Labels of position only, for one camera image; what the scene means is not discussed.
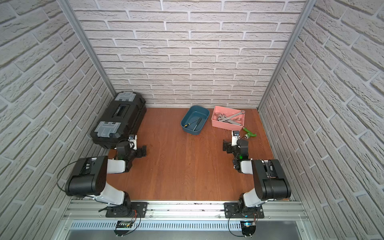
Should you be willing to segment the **pink plastic storage box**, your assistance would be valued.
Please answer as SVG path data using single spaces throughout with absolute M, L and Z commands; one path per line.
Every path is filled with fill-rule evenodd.
M 215 106 L 212 126 L 229 131 L 240 131 L 245 126 L 245 113 L 245 110 Z

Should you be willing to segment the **silver adjustable wrench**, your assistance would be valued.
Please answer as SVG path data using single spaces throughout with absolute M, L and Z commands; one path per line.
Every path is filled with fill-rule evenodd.
M 233 124 L 233 125 L 237 125 L 237 126 L 241 126 L 241 119 L 240 118 L 237 118 L 237 119 L 228 119 L 228 120 L 225 120 L 223 121 L 224 123 L 228 123 L 228 124 Z

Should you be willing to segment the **large silver combination wrench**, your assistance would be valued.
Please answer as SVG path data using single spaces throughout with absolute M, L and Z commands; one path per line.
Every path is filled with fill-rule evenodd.
M 245 114 L 245 111 L 244 111 L 244 110 L 242 110 L 242 111 L 240 111 L 240 112 L 238 112 L 238 113 L 236 113 L 236 114 L 234 114 L 234 115 L 231 115 L 231 116 L 229 116 L 229 117 L 221 118 L 219 121 L 220 121 L 220 122 L 223 122 L 223 121 L 225 121 L 225 120 L 232 119 L 232 118 L 235 118 L 235 117 L 237 117 L 237 116 L 239 116 L 239 115 L 243 115 L 243 114 Z

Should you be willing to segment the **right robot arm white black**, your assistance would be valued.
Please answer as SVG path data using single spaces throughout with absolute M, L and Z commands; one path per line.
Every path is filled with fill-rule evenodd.
M 253 160 L 249 158 L 249 143 L 239 139 L 236 143 L 223 141 L 223 151 L 233 154 L 234 169 L 253 176 L 254 188 L 240 195 L 232 215 L 248 217 L 258 213 L 261 205 L 269 201 L 291 197 L 292 190 L 279 160 Z

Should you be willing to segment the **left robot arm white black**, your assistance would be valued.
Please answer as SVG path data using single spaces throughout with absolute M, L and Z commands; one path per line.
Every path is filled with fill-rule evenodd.
M 147 146 L 137 147 L 135 141 L 123 142 L 117 147 L 119 159 L 108 156 L 80 158 L 69 163 L 74 165 L 63 188 L 67 196 L 89 198 L 106 206 L 107 218 L 138 217 L 142 207 L 136 207 L 127 192 L 116 189 L 107 183 L 108 174 L 122 174 L 130 171 L 134 159 L 147 156 Z

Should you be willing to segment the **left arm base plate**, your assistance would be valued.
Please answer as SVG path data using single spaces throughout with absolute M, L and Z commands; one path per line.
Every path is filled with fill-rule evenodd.
M 107 207 L 106 218 L 144 218 L 148 202 L 132 202 L 128 205 Z

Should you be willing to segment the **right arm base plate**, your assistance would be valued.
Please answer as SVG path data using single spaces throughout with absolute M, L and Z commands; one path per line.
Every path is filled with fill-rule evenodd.
M 263 219 L 265 217 L 262 206 L 248 208 L 245 205 L 240 205 L 238 202 L 224 203 L 224 213 L 227 219 Z

